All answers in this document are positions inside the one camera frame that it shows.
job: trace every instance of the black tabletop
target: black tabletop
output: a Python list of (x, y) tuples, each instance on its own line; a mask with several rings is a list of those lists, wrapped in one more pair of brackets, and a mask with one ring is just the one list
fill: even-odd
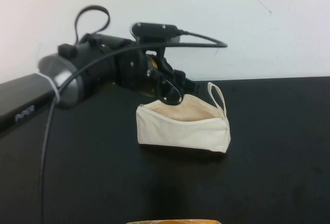
[[(225, 155), (139, 146), (135, 111), (152, 100), (118, 87), (56, 110), (46, 223), (329, 223), (330, 78), (214, 83), (230, 122)], [(211, 103), (206, 84), (200, 98)], [(0, 140), (1, 223), (38, 222), (46, 114)]]

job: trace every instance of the white wall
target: white wall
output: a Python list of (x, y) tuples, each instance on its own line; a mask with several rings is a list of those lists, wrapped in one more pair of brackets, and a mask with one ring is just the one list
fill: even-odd
[[(193, 79), (330, 75), (330, 0), (0, 0), (0, 82), (35, 72), (39, 58), (73, 43), (75, 16), (90, 4), (109, 9), (110, 35), (130, 38), (130, 25), (145, 21), (228, 43), (217, 54), (168, 50), (169, 62)], [(80, 35), (104, 22), (86, 14)]]

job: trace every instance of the black cable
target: black cable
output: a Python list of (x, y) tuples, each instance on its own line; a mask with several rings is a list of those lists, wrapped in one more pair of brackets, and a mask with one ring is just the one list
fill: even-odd
[(106, 8), (104, 8), (103, 6), (87, 6), (87, 7), (85, 7), (83, 10), (81, 10), (78, 13), (78, 15), (76, 17), (76, 20), (74, 21), (74, 31), (76, 33), (76, 42), (75, 42), (75, 45), (77, 45), (79, 43), (79, 36), (78, 36), (78, 30), (77, 30), (78, 20), (79, 20), (80, 16), (83, 13), (85, 13), (86, 11), (91, 11), (91, 10), (101, 11), (101, 12), (107, 14), (107, 16), (108, 16), (107, 23), (101, 29), (95, 31), (94, 33), (97, 33), (97, 32), (100, 32), (100, 31), (105, 30), (109, 26), (109, 24), (110, 24), (110, 14), (109, 14), (109, 11)]
[(206, 37), (206, 36), (203, 36), (203, 35), (200, 35), (200, 34), (192, 33), (192, 32), (189, 32), (189, 31), (180, 30), (180, 35), (199, 37), (199, 38), (209, 40), (209, 41), (214, 42), (214, 43), (219, 44), (219, 45), (221, 44), (222, 47), (228, 47), (228, 45), (226, 43), (222, 42), (222, 41), (219, 41), (217, 39), (213, 39), (213, 38), (210, 38), (210, 37)]
[(53, 98), (50, 110), (48, 113), (48, 118), (47, 118), (47, 123), (46, 123), (46, 128), (45, 128), (45, 134), (44, 134), (44, 139), (42, 143), (42, 150), (41, 150), (41, 165), (40, 165), (40, 171), (39, 171), (39, 211), (40, 211), (40, 224), (44, 223), (44, 218), (43, 218), (43, 188), (44, 188), (44, 171), (45, 171), (45, 161), (46, 161), (46, 155), (47, 155), (47, 145), (48, 145), (48, 138), (49, 138), (49, 133), (51, 130), (51, 125), (52, 125), (52, 119), (54, 115), (54, 110), (56, 106), (57, 98), (56, 96)]
[[(157, 49), (160, 47), (227, 47), (227, 44), (221, 43), (221, 44), (208, 44), (208, 43), (150, 43), (150, 44), (138, 44), (138, 45), (132, 45), (132, 46), (127, 46), (122, 49), (118, 49), (116, 51), (113, 51), (89, 64), (84, 66), (83, 68), (79, 69), (75, 73), (73, 73), (70, 77), (68, 77), (63, 84), (58, 88), (59, 93), (61, 94), (66, 87), (70, 84), (72, 80), (77, 78), (80, 74), (82, 74), (84, 71), (92, 67), (93, 65), (111, 58), (112, 56), (122, 54), (128, 51), (133, 51), (133, 50), (139, 50), (139, 49)], [(40, 171), (39, 171), (39, 209), (40, 209), (40, 224), (44, 223), (44, 211), (43, 211), (43, 190), (44, 190), (44, 171), (45, 171), (45, 161), (46, 161), (46, 152), (47, 152), (47, 145), (48, 145), (48, 138), (50, 135), (50, 130), (51, 130), (51, 123), (52, 123), (52, 118), (54, 115), (54, 109), (56, 106), (56, 97), (53, 98), (49, 113), (48, 113), (48, 119), (46, 123), (46, 130), (44, 134), (44, 139), (43, 139), (43, 144), (42, 144), (42, 153), (41, 153), (41, 166), (40, 166)]]

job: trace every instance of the white cable tie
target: white cable tie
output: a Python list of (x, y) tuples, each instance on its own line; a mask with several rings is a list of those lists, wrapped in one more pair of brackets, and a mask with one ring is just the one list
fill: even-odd
[(35, 74), (40, 75), (49, 81), (49, 83), (51, 84), (51, 86), (54, 90), (55, 96), (56, 96), (56, 103), (58, 104), (61, 101), (61, 97), (60, 97), (60, 92), (58, 91), (57, 86), (55, 85), (54, 81), (49, 76), (47, 76), (43, 73), (36, 72)]

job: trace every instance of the black wire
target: black wire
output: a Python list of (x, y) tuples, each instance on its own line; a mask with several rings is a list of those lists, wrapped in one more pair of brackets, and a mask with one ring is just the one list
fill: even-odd
[(209, 41), (214, 42), (216, 44), (221, 44), (221, 45), (223, 45), (223, 47), (228, 47), (228, 45), (226, 43), (222, 42), (222, 41), (219, 41), (217, 39), (213, 39), (213, 38), (210, 38), (210, 37), (206, 37), (206, 36), (203, 36), (203, 35), (200, 35), (200, 34), (191, 33), (191, 32), (188, 32), (188, 31), (182, 31), (182, 35), (203, 38), (205, 40), (209, 40)]
[[(208, 44), (208, 43), (150, 43), (150, 44), (138, 44), (138, 45), (132, 45), (132, 46), (127, 46), (122, 49), (118, 49), (116, 51), (113, 51), (91, 63), (88, 65), (84, 66), (80, 70), (76, 71), (73, 73), (70, 77), (68, 77), (63, 84), (58, 88), (59, 93), (61, 94), (66, 87), (70, 84), (72, 80), (77, 78), (80, 74), (82, 74), (84, 71), (92, 67), (93, 65), (111, 58), (112, 56), (122, 54), (128, 51), (133, 51), (133, 50), (139, 50), (139, 49), (157, 49), (161, 47), (227, 47), (227, 44), (225, 43), (218, 43), (218, 44)], [(45, 161), (46, 161), (46, 151), (47, 151), (47, 145), (48, 145), (48, 138), (50, 135), (50, 130), (51, 130), (51, 123), (52, 123), (52, 118), (54, 115), (54, 109), (56, 106), (56, 97), (53, 98), (49, 113), (48, 113), (48, 119), (46, 123), (46, 130), (44, 134), (44, 139), (43, 139), (43, 144), (42, 144), (42, 153), (41, 153), (41, 166), (40, 166), (40, 171), (39, 171), (39, 203), (40, 203), (40, 224), (44, 223), (44, 209), (43, 209), (43, 195), (44, 195), (44, 171), (45, 171)]]
[(41, 151), (41, 163), (40, 163), (40, 171), (39, 171), (39, 211), (40, 211), (40, 224), (44, 223), (44, 213), (43, 213), (43, 189), (44, 189), (44, 171), (45, 171), (45, 161), (46, 161), (46, 155), (47, 155), (47, 145), (48, 145), (48, 138), (49, 138), (49, 133), (51, 130), (51, 125), (52, 125), (52, 119), (54, 115), (54, 110), (56, 106), (57, 98), (56, 96), (53, 98), (50, 110), (48, 113), (48, 118), (47, 118), (47, 123), (46, 123), (46, 128), (45, 128), (45, 134), (44, 134), (44, 139), (42, 143), (42, 151)]

